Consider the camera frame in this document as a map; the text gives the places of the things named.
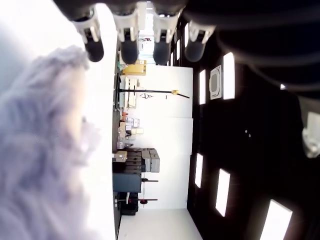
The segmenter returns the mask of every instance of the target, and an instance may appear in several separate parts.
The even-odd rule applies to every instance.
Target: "cardboard box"
[[[146,64],[129,64],[124,70],[124,75],[145,76]]]
[[[127,158],[128,158],[127,151],[117,151],[116,153],[113,153],[112,161],[119,162],[119,163],[125,163]]]

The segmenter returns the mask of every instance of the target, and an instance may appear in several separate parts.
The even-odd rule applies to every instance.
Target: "black pole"
[[[136,89],[119,89],[120,93],[159,93],[159,94],[172,94],[171,91],[158,91],[158,90],[136,90]],[[190,97],[178,93],[177,95],[189,99]]]

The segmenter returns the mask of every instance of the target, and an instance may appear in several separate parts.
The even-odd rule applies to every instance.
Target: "storage box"
[[[125,163],[128,158],[127,151],[117,151],[116,153],[113,153],[112,161],[118,162],[118,163]]]
[[[151,154],[151,172],[160,172],[160,157],[157,154]]]
[[[124,75],[145,76],[146,64],[129,64],[124,70]]]
[[[145,160],[145,171],[151,172],[151,156],[148,150],[142,151],[142,158]]]
[[[139,120],[139,119],[135,118],[135,119],[133,120],[133,127],[134,127],[134,128],[140,127],[140,120]]]

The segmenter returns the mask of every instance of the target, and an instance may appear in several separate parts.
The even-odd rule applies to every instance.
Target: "white wall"
[[[56,48],[70,45],[84,47],[76,29],[58,10],[51,0],[10,0],[0,2],[0,29],[3,26],[10,41],[18,42],[14,51],[20,52],[24,63],[40,55],[47,55]],[[113,78],[117,32],[111,12],[104,4],[97,6],[100,20],[104,58],[97,63],[90,63],[87,72],[87,98],[84,113],[101,132],[101,143],[83,172],[84,190],[89,196],[87,225],[96,230],[103,240],[115,239],[113,189],[112,189],[112,109]],[[8,61],[8,54],[0,53],[0,63]],[[8,71],[16,64],[9,65]],[[14,77],[16,72],[0,77]]]
[[[122,216],[118,240],[202,240],[187,209],[139,209]]]
[[[160,172],[146,172],[145,178],[159,182],[142,184],[139,197],[158,199],[139,205],[145,209],[183,209],[187,207],[190,155],[192,152],[193,69],[173,66],[146,66],[146,76],[139,79],[145,90],[179,90],[190,99],[170,93],[148,93],[154,97],[138,97],[130,117],[140,119],[144,134],[130,143],[139,148],[155,148],[160,156]]]

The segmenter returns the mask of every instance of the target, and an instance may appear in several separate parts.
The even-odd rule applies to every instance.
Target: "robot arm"
[[[113,14],[121,56],[127,64],[138,58],[137,0],[54,0],[82,37],[89,59],[104,56],[95,4]],[[309,158],[320,155],[320,3],[314,0],[153,0],[153,58],[165,65],[179,13],[189,22],[185,57],[201,59],[216,32],[219,46],[238,62],[272,84],[296,94],[301,107],[303,146]]]

